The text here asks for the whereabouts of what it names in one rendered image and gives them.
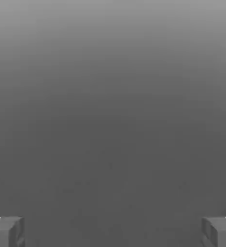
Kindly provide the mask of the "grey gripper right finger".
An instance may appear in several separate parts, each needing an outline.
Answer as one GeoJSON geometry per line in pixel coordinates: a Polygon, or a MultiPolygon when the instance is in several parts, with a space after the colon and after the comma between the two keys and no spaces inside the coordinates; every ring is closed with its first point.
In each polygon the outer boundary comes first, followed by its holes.
{"type": "Polygon", "coordinates": [[[226,247],[226,217],[203,217],[201,247],[226,247]]]}

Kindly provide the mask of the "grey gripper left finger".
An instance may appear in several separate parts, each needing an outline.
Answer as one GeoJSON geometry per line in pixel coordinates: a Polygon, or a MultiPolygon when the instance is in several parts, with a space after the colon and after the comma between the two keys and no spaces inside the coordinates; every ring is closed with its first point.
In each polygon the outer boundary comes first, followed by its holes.
{"type": "Polygon", "coordinates": [[[0,247],[25,247],[24,217],[0,217],[0,247]]]}

